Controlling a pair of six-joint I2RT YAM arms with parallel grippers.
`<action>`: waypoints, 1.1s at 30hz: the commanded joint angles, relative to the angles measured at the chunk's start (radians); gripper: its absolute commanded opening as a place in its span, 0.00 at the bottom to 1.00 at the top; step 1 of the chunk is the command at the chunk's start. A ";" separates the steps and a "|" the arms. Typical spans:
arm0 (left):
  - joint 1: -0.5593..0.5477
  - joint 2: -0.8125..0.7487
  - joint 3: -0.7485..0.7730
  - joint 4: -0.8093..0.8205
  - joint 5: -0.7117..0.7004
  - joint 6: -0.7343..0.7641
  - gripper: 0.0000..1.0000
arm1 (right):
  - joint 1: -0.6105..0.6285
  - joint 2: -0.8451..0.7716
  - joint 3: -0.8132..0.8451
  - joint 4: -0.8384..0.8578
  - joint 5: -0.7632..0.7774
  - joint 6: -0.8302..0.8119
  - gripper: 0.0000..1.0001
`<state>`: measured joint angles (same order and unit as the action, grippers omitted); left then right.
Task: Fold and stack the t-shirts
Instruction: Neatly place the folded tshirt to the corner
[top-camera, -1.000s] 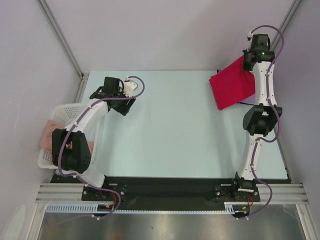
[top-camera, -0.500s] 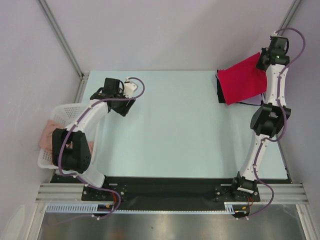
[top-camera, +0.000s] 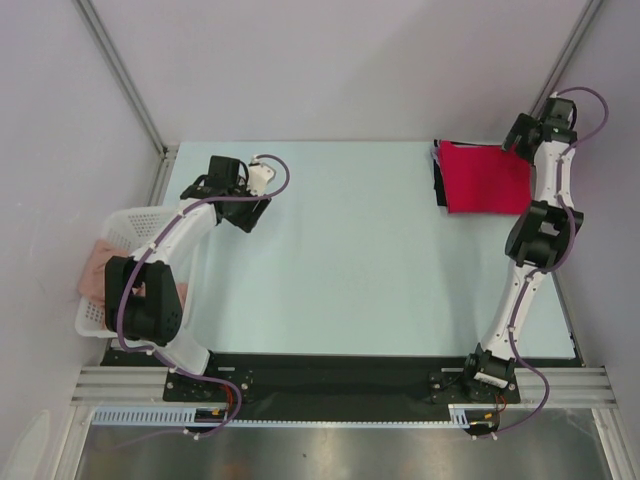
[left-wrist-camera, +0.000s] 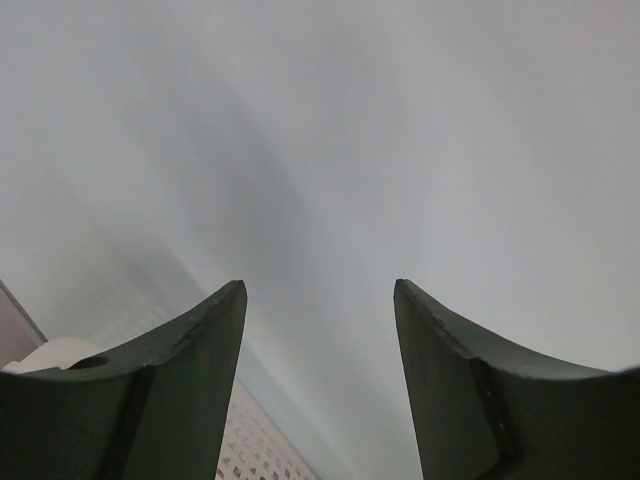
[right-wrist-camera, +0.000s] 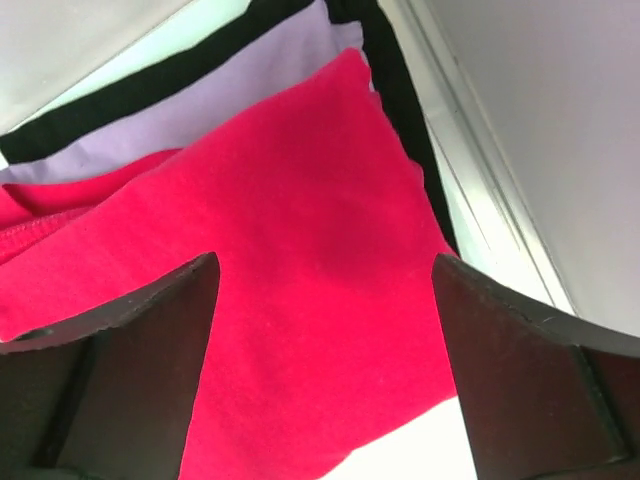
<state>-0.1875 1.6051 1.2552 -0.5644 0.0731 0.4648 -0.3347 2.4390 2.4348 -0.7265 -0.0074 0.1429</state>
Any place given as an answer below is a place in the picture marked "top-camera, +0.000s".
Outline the red t shirt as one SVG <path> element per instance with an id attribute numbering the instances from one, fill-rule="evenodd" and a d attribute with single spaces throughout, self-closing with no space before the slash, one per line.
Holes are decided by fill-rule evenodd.
<path id="1" fill-rule="evenodd" d="M 531 167 L 497 145 L 436 140 L 436 203 L 450 214 L 520 215 L 531 202 Z"/>

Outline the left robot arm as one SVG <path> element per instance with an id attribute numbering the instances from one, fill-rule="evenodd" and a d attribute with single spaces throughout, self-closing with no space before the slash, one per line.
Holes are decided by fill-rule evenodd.
<path id="1" fill-rule="evenodd" d="M 131 254 L 105 264 L 107 329 L 123 349 L 157 354 L 187 372 L 187 389 L 202 400 L 219 392 L 221 376 L 207 366 L 209 350 L 187 330 L 187 297 L 174 273 L 220 223 L 245 233 L 255 228 L 272 199 L 267 187 L 276 171 L 269 158 L 211 156 L 207 172 L 183 190 L 164 225 Z"/>

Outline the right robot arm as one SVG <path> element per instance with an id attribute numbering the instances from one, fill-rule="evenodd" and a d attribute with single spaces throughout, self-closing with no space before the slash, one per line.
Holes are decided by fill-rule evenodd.
<path id="1" fill-rule="evenodd" d="M 466 361 L 460 379 L 472 402 L 484 403 L 515 385 L 519 335 L 541 283 L 559 268 L 584 220 L 574 209 L 571 169 L 578 140 L 577 107 L 553 95 L 536 118 L 521 114 L 503 142 L 535 168 L 532 200 L 509 233 L 505 290 L 495 318 Z"/>

